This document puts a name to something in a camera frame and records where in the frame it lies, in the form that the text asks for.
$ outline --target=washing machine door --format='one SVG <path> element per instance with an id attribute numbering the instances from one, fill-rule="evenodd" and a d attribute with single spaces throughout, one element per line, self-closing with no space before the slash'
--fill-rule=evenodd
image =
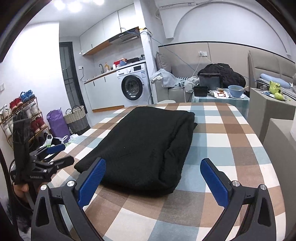
<path id="1" fill-rule="evenodd" d="M 128 75 L 123 78 L 121 89 L 126 98 L 129 100 L 137 100 L 143 93 L 143 84 L 137 76 Z"/>

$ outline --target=kitchen backsplash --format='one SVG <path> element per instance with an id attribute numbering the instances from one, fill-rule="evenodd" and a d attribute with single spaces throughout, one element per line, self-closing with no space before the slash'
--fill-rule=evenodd
<path id="1" fill-rule="evenodd" d="M 141 54 L 144 54 L 141 38 L 120 45 L 111 45 L 93 55 L 96 74 L 100 75 L 102 71 L 99 64 L 105 66 L 105 63 L 107 63 L 109 66 L 112 66 L 113 62 L 121 58 L 130 59 L 140 57 Z"/>

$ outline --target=metal bolt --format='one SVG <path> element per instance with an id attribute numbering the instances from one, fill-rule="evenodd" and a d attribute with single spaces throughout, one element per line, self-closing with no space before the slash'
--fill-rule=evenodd
<path id="1" fill-rule="evenodd" d="M 232 185 L 238 187 L 240 185 L 239 181 L 232 181 Z"/>
<path id="2" fill-rule="evenodd" d="M 74 186 L 74 183 L 75 183 L 74 181 L 69 181 L 69 182 L 67 183 L 67 186 L 68 186 L 68 187 L 72 187 L 72 186 Z"/>
<path id="3" fill-rule="evenodd" d="M 264 184 L 261 184 L 261 185 L 260 185 L 260 188 L 261 188 L 262 190 L 266 190 L 266 189 L 267 189 L 267 187 L 266 187 Z"/>
<path id="4" fill-rule="evenodd" d="M 42 185 L 40 189 L 41 189 L 42 191 L 44 191 L 46 188 L 47 188 L 46 185 Z"/>

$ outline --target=red sneaker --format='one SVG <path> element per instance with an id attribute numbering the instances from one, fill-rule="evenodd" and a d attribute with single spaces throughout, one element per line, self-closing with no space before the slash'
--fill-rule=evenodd
<path id="1" fill-rule="evenodd" d="M 46 124 L 44 123 L 43 119 L 40 116 L 36 117 L 35 120 L 40 129 L 43 129 L 46 127 Z"/>
<path id="2" fill-rule="evenodd" d="M 15 99 L 15 104 L 16 104 L 17 108 L 21 107 L 23 105 L 23 102 L 20 100 L 20 97 Z"/>
<path id="3" fill-rule="evenodd" d="M 16 103 L 15 103 L 14 100 L 11 101 L 11 103 L 9 104 L 9 107 L 10 107 L 10 109 L 11 109 L 11 112 L 14 112 L 14 111 L 16 110 L 17 105 L 16 105 Z"/>
<path id="4" fill-rule="evenodd" d="M 33 131 L 35 132 L 35 134 L 40 131 L 38 124 L 35 120 L 31 122 L 31 127 L 32 127 Z"/>

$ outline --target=purple bag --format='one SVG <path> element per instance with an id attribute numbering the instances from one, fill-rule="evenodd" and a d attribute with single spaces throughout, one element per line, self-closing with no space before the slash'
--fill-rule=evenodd
<path id="1" fill-rule="evenodd" d="M 71 133 L 64 119 L 62 109 L 52 110 L 47 114 L 46 119 L 52 130 L 53 137 L 63 138 L 64 136 L 68 136 L 68 138 L 64 141 L 64 143 L 67 143 L 70 139 Z"/>

